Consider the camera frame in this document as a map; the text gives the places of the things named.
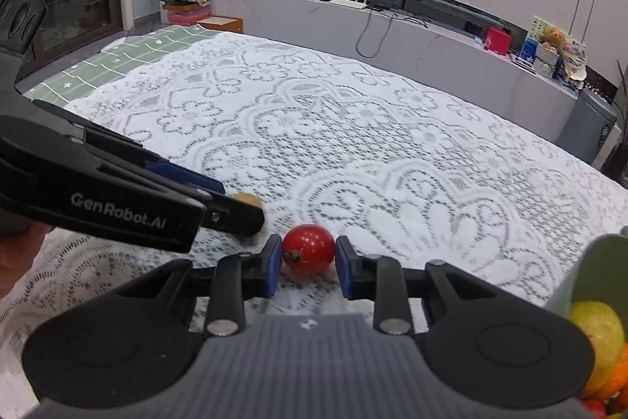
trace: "red box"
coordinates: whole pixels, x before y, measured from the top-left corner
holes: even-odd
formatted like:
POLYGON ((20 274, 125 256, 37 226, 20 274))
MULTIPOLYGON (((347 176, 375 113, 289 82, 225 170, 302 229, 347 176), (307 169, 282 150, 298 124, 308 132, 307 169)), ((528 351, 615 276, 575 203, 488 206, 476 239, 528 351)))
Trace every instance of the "red box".
POLYGON ((494 27, 488 27, 486 29, 486 36, 484 37, 484 48, 505 56, 508 52, 508 47, 510 47, 511 39, 511 36, 504 31, 500 31, 494 27))

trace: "power cord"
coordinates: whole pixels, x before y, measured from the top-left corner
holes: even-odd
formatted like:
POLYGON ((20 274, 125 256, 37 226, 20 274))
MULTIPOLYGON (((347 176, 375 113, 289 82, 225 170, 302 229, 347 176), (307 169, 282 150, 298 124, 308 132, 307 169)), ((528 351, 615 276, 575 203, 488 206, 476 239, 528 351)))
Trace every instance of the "power cord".
POLYGON ((388 33, 390 32, 391 26, 393 25, 393 21, 394 20, 405 20, 408 22, 412 22, 413 24, 417 24, 419 26, 424 27, 425 29, 428 29, 428 25, 426 24, 426 20, 424 20, 423 18, 421 18, 419 15, 410 15, 410 16, 404 16, 403 18, 401 18, 398 13, 392 13, 392 15, 389 15, 388 13, 385 13, 384 10, 386 10, 387 8, 385 8, 384 6, 366 6, 367 10, 369 10, 369 16, 366 19, 366 25, 364 26, 364 29, 362 29, 362 32, 360 33, 357 41, 356 41, 356 52, 364 57, 365 59, 373 59, 373 57, 376 57, 379 54, 379 51, 382 49, 382 44, 384 44, 384 40, 386 39, 386 36, 388 36, 388 33), (386 30, 384 32, 384 35, 382 36, 381 40, 378 43, 378 48, 375 51, 375 54, 373 54, 372 56, 367 56, 365 54, 362 54, 360 52, 359 46, 360 46, 360 41, 362 41, 362 38, 364 37, 364 34, 366 33, 366 31, 368 30, 370 24, 371 24, 371 16, 373 15, 373 12, 378 12, 381 15, 387 16, 389 18, 388 20, 388 25, 386 26, 386 30))

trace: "white logo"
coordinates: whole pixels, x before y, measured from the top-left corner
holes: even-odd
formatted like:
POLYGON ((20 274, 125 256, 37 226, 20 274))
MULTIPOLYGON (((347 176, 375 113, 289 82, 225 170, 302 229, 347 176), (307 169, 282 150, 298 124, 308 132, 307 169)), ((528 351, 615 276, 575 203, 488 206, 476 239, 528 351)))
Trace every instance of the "white logo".
POLYGON ((317 325, 318 325, 318 322, 314 318, 308 318, 307 320, 304 320, 301 323, 299 323, 299 326, 301 328, 304 328, 307 331, 310 331, 313 328, 316 328, 317 325))
POLYGON ((164 229, 166 227, 165 218, 155 217, 151 219, 147 213, 134 213, 130 209, 116 208, 114 203, 105 203, 103 205, 92 199, 84 199, 83 194, 80 192, 74 193, 70 198, 70 202, 77 208, 89 210, 93 213, 100 213, 101 215, 109 215, 126 222, 133 222, 133 224, 141 224, 157 229, 164 229))

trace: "yellow pear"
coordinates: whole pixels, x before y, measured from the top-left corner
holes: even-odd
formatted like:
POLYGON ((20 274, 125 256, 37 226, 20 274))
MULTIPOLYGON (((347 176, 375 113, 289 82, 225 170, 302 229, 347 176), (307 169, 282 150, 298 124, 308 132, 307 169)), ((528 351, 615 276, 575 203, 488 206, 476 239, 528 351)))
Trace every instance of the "yellow pear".
POLYGON ((592 300, 571 304, 569 321, 588 337, 595 354, 595 365, 582 397, 588 398, 600 390, 613 373, 624 345, 624 327, 610 306, 592 300))

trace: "cherry tomato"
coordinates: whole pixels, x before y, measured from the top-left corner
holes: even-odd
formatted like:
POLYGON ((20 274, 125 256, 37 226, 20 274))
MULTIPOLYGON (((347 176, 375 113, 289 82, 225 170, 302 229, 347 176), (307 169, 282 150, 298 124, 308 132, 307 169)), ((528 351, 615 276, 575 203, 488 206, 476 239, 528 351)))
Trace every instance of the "cherry tomato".
POLYGON ((593 417, 595 417, 595 419, 604 419, 606 417, 606 409, 604 408, 604 405, 601 404, 599 401, 595 401, 594 399, 587 399, 586 401, 583 401, 582 404, 585 406, 586 409, 588 409, 589 412, 591 412, 591 414, 593 414, 593 417))
POLYGON ((334 260, 334 237, 314 224, 293 227, 283 239, 283 261, 300 274, 323 272, 334 260))

